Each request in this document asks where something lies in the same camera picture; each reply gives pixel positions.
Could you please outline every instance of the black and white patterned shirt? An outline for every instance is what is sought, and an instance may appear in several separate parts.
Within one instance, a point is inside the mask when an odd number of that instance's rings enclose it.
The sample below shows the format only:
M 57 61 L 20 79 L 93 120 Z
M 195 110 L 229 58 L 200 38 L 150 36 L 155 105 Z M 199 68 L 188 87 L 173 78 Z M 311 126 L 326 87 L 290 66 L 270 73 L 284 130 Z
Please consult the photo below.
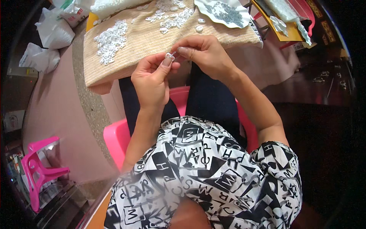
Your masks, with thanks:
M 302 204 L 298 158 L 273 141 L 248 154 L 220 125 L 169 119 L 112 187 L 104 226 L 167 227 L 184 196 L 204 209 L 212 228 L 289 228 Z

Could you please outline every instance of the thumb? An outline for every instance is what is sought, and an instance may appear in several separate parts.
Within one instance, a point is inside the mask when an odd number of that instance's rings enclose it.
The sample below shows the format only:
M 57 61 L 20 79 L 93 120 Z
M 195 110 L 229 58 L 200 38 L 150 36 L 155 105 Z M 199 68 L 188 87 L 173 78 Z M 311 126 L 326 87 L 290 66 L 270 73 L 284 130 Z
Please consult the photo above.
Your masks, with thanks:
M 177 51 L 181 56 L 183 56 L 187 60 L 191 60 L 196 63 L 197 63 L 197 61 L 199 61 L 200 56 L 201 56 L 201 51 L 194 49 L 194 48 L 178 47 Z
M 159 67 L 156 69 L 155 74 L 159 76 L 159 78 L 164 79 L 170 71 L 172 67 L 172 59 L 170 57 L 165 58 Z

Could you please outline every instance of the fingernail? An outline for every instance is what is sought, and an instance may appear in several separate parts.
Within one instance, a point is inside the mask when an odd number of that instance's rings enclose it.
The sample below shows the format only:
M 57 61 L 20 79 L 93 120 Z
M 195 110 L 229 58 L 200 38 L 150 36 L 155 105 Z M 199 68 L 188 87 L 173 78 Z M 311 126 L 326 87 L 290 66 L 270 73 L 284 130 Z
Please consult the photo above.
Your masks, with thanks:
M 186 47 L 178 47 L 177 51 L 182 55 L 188 54 L 188 49 Z
M 172 62 L 172 59 L 170 58 L 170 57 L 167 57 L 167 58 L 165 58 L 164 60 L 163 60 L 163 63 L 162 63 L 162 65 L 163 66 L 169 66 L 170 65 L 170 63 Z

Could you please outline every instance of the black pants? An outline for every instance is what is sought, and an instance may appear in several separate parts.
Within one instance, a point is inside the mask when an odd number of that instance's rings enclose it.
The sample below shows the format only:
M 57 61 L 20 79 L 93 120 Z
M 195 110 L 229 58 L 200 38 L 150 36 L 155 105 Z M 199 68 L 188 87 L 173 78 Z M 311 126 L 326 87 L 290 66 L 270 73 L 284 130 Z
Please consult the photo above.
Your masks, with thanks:
M 220 81 L 213 80 L 203 73 L 195 63 L 192 63 L 192 70 L 187 85 L 190 85 L 191 88 L 187 100 L 186 115 L 219 124 L 241 146 L 246 147 L 246 139 L 240 135 L 240 122 L 235 97 L 230 90 Z M 135 130 L 140 103 L 130 77 L 120 79 L 119 86 L 128 128 L 132 135 Z M 179 116 L 177 107 L 169 99 L 169 102 L 164 107 L 161 122 L 163 123 L 170 118 Z

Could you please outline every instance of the beige towel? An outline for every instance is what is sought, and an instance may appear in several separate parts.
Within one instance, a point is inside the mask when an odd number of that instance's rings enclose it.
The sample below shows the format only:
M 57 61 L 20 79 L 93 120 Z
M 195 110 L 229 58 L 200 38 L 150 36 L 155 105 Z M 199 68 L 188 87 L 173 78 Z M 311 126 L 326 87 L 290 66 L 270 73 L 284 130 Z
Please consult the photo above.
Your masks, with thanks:
M 173 44 L 182 37 L 198 34 L 195 28 L 199 25 L 197 20 L 203 18 L 206 23 L 203 24 L 201 35 L 214 35 L 218 38 L 224 48 L 243 45 L 246 43 L 263 46 L 262 40 L 252 23 L 243 29 L 230 29 L 223 24 L 213 23 L 211 19 L 200 13 L 196 7 L 193 15 L 179 29 L 171 28 L 168 33 L 160 32 L 160 22 L 164 19 L 156 20 L 151 23 L 145 21 L 145 18 L 152 17 L 158 9 L 155 7 L 156 1 L 149 4 L 148 9 L 138 11 L 136 8 L 123 10 L 116 14 L 111 19 L 93 27 L 85 34 L 84 38 L 84 76 L 86 86 L 93 92 L 98 94 L 109 93 L 113 80 L 131 76 L 135 70 L 137 63 L 145 56 L 158 53 L 169 52 Z M 193 0 L 184 2 L 186 7 L 194 8 Z M 184 9 L 179 9 L 172 13 L 182 12 Z M 100 64 L 100 56 L 97 56 L 97 42 L 93 39 L 101 32 L 107 30 L 115 24 L 116 19 L 126 19 L 128 31 L 126 33 L 126 46 L 116 52 L 115 61 L 107 66 Z

